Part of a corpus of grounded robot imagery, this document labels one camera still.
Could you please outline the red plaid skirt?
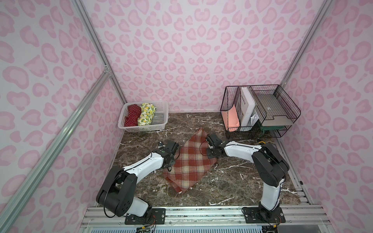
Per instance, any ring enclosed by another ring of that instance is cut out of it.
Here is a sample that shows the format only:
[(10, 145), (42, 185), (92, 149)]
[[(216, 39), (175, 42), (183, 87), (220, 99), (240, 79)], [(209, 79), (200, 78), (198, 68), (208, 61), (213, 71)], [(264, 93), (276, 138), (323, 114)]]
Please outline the red plaid skirt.
[(177, 153), (178, 159), (171, 170), (164, 169), (163, 176), (177, 193), (193, 187), (217, 162), (207, 156), (207, 132), (200, 128)]

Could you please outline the white plastic basket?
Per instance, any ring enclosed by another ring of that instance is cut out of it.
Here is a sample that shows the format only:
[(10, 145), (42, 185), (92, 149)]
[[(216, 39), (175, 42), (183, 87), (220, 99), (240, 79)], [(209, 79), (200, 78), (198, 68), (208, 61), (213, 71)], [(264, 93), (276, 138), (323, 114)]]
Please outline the white plastic basket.
[(166, 101), (126, 103), (120, 113), (118, 127), (129, 133), (164, 130), (169, 118)]

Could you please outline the lemon print skirt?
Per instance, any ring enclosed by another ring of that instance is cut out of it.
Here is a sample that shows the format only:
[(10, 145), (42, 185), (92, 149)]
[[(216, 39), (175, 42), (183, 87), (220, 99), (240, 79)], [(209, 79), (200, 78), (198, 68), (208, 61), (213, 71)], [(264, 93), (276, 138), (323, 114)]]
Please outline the lemon print skirt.
[(154, 118), (157, 108), (151, 103), (142, 103), (140, 107), (142, 113), (138, 119), (138, 126), (150, 125)]

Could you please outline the red polka dot skirt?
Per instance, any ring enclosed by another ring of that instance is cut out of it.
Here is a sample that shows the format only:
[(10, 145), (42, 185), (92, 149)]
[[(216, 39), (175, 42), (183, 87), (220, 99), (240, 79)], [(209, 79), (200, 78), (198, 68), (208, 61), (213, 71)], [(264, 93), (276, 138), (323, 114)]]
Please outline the red polka dot skirt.
[(135, 127), (138, 126), (138, 119), (141, 116), (141, 107), (137, 104), (132, 104), (127, 107), (128, 114), (125, 117), (124, 126), (125, 127)]

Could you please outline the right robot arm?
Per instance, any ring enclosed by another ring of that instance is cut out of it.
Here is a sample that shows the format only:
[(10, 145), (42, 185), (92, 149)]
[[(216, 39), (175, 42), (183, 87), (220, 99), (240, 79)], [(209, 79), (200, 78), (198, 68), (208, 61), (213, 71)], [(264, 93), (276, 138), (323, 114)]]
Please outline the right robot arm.
[(236, 141), (222, 141), (216, 134), (208, 134), (207, 156), (209, 159), (221, 156), (236, 157), (255, 165), (263, 181), (263, 193), (259, 211), (271, 214), (279, 208), (280, 191), (286, 181), (289, 165), (273, 144), (248, 145)]

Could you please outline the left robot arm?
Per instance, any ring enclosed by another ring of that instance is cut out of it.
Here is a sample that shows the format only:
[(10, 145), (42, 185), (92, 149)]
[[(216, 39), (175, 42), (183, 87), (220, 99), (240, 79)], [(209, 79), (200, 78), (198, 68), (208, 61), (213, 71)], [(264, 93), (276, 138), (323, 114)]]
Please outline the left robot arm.
[(148, 156), (126, 167), (113, 166), (96, 196), (96, 202), (104, 210), (121, 217), (126, 214), (149, 218), (152, 207), (146, 201), (135, 197), (137, 184), (146, 176), (159, 169), (168, 169), (175, 164), (179, 144), (159, 142), (158, 148)]

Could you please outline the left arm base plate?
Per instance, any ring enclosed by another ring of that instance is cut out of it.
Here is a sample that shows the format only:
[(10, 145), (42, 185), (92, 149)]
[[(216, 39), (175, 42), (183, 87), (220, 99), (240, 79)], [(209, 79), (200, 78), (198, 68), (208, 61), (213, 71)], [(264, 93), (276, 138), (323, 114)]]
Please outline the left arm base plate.
[(125, 225), (163, 225), (165, 224), (166, 208), (148, 207), (143, 216), (127, 214)]

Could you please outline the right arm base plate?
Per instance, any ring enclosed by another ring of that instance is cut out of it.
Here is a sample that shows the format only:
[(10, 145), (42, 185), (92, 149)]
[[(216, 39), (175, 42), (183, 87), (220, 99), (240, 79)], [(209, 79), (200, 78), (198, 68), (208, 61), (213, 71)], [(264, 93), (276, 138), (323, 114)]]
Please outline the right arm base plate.
[(246, 223), (263, 223), (263, 224), (281, 224), (286, 223), (285, 215), (282, 209), (278, 206), (273, 211), (269, 211), (263, 206), (259, 207), (243, 207), (241, 209)]

